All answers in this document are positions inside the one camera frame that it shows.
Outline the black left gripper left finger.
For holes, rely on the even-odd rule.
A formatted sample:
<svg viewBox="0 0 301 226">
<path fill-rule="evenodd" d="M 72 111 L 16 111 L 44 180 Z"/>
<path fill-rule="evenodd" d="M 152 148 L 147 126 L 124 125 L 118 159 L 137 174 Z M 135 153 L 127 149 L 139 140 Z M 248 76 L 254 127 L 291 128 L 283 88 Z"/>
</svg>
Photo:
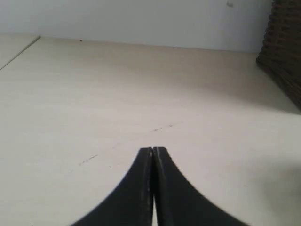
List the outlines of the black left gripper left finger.
<svg viewBox="0 0 301 226">
<path fill-rule="evenodd" d="M 153 214 L 152 148 L 138 154 L 116 188 L 74 226 L 151 226 Z"/>
</svg>

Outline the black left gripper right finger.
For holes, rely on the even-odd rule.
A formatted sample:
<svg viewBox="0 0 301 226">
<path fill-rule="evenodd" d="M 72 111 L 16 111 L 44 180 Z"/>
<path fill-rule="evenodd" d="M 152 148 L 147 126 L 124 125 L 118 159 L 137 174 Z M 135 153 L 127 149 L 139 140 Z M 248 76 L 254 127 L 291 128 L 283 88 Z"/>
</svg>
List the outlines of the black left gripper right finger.
<svg viewBox="0 0 301 226">
<path fill-rule="evenodd" d="M 185 178 L 164 147 L 153 148 L 152 187 L 159 226 L 243 226 Z"/>
</svg>

